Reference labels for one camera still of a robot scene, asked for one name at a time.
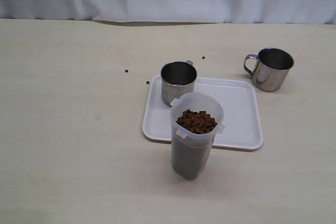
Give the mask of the steel mug with kibble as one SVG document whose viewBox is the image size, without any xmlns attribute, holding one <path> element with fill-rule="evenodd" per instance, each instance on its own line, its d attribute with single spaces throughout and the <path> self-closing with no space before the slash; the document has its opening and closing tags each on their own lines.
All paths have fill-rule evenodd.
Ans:
<svg viewBox="0 0 336 224">
<path fill-rule="evenodd" d="M 253 70 L 246 66 L 249 59 L 256 60 Z M 265 92 L 278 91 L 295 61 L 289 53 L 279 48 L 263 48 L 258 54 L 248 54 L 244 70 L 250 74 L 252 84 Z"/>
<path fill-rule="evenodd" d="M 197 70 L 190 60 L 165 64 L 161 69 L 162 101 L 167 106 L 171 106 L 174 99 L 179 99 L 182 95 L 193 92 L 196 78 Z"/>
</svg>

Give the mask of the translucent plastic container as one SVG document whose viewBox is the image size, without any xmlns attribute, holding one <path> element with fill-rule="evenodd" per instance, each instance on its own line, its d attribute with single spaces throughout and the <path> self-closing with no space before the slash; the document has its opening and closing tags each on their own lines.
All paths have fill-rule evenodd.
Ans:
<svg viewBox="0 0 336 224">
<path fill-rule="evenodd" d="M 212 97 L 192 92 L 171 103 L 171 165 L 188 180 L 203 171 L 216 135 L 221 134 L 224 110 Z"/>
</svg>

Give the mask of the white plastic tray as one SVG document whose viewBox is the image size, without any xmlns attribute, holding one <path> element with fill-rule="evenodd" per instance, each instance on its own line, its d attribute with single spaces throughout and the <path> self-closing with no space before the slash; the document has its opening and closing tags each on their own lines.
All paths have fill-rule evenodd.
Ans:
<svg viewBox="0 0 336 224">
<path fill-rule="evenodd" d="M 153 142 L 170 143 L 170 107 L 161 99 L 161 76 L 149 86 L 142 132 Z M 213 97 L 224 110 L 224 130 L 214 140 L 214 148 L 256 150 L 264 142 L 254 87 L 241 80 L 198 77 L 194 90 Z"/>
</svg>

